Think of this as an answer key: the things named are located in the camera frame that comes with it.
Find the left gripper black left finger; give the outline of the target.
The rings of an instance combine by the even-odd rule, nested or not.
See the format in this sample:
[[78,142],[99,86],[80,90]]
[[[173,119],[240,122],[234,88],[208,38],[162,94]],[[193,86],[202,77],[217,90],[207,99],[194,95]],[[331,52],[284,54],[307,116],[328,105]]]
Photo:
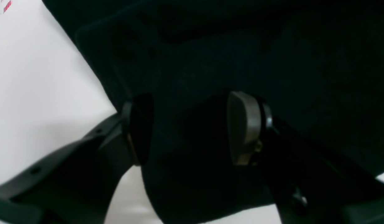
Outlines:
[[154,100],[126,101],[78,141],[0,185],[0,220],[9,224],[102,224],[122,176],[149,156]]

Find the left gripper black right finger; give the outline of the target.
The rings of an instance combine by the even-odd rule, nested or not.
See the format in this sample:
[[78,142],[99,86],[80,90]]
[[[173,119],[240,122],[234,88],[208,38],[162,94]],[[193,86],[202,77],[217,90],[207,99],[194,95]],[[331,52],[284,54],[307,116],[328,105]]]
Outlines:
[[283,224],[384,224],[384,182],[272,115],[257,96],[228,94],[236,166],[261,170]]

